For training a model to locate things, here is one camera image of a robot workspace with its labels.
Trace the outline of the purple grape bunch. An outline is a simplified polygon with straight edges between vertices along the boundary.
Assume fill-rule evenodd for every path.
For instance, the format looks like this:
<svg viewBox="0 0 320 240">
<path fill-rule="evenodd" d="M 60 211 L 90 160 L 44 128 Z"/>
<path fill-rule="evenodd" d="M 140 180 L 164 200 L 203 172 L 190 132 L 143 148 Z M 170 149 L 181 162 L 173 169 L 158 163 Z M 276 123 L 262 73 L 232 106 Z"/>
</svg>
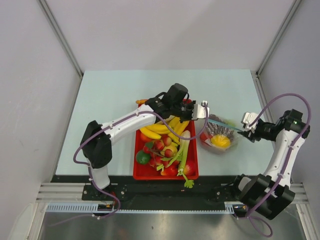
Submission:
<svg viewBox="0 0 320 240">
<path fill-rule="evenodd" d="M 210 114 L 208 118 L 208 123 L 206 125 L 206 131 L 212 137 L 221 135 L 233 141 L 235 138 L 234 127 L 234 125 L 231 125 L 229 122 L 225 121 L 219 116 L 215 114 Z"/>
</svg>

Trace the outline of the clear zip top bag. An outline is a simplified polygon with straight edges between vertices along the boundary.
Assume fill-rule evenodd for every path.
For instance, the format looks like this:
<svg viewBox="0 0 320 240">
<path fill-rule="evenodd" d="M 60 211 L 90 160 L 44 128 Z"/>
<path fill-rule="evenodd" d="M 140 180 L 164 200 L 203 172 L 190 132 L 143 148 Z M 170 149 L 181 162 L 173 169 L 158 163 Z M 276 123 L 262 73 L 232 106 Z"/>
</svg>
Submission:
<svg viewBox="0 0 320 240">
<path fill-rule="evenodd" d="M 240 141 L 236 125 L 215 114 L 209 115 L 206 128 L 199 139 L 204 149 L 217 155 L 235 149 Z"/>
</svg>

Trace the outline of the yellow lemon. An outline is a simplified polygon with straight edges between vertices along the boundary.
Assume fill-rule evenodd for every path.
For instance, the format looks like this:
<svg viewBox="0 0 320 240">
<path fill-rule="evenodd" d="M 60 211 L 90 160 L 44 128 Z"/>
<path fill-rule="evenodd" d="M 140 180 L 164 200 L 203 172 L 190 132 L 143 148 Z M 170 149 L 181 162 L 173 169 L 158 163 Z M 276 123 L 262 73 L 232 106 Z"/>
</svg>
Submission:
<svg viewBox="0 0 320 240">
<path fill-rule="evenodd" d="M 214 135 L 210 141 L 219 148 L 228 148 L 231 145 L 231 140 L 225 135 Z"/>
</svg>

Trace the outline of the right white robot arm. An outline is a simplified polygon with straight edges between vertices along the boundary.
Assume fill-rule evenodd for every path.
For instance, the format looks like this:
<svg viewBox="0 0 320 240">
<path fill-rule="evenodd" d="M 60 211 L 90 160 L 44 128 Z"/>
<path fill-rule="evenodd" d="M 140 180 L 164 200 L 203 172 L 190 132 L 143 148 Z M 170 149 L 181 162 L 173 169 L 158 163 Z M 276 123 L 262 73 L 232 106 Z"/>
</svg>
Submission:
<svg viewBox="0 0 320 240">
<path fill-rule="evenodd" d="M 295 109 L 287 110 L 276 123 L 270 123 L 254 112 L 246 112 L 241 120 L 242 136 L 253 143 L 261 139 L 274 142 L 275 149 L 265 172 L 256 176 L 237 176 L 230 194 L 269 220 L 282 212 L 296 195 L 290 189 L 291 171 L 298 151 L 310 133 L 302 116 Z"/>
</svg>

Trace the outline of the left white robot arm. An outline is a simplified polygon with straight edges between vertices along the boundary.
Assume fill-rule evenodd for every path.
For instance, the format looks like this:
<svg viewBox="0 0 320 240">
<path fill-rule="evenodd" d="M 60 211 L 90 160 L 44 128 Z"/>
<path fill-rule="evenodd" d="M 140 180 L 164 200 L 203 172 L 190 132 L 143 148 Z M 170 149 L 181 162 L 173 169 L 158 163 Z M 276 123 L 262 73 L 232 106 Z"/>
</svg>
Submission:
<svg viewBox="0 0 320 240">
<path fill-rule="evenodd" d="M 181 120 L 193 120 L 195 100 L 188 99 L 188 89 L 173 84 L 167 92 L 149 98 L 133 112 L 116 120 L 99 124 L 91 121 L 83 134 L 79 149 L 86 158 L 93 194 L 100 200 L 110 196 L 111 188 L 108 163 L 112 160 L 112 146 L 120 139 L 142 127 L 166 120 L 171 116 Z"/>
</svg>

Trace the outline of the red bell pepper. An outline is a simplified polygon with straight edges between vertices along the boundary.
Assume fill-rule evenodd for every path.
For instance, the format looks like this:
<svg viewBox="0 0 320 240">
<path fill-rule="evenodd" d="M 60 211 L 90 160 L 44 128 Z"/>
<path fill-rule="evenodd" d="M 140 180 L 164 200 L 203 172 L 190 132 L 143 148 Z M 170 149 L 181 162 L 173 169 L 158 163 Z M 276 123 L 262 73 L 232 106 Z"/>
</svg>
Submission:
<svg viewBox="0 0 320 240">
<path fill-rule="evenodd" d="M 201 135 L 200 135 L 200 140 L 201 141 L 206 141 L 208 139 L 208 136 L 203 132 Z"/>
</svg>

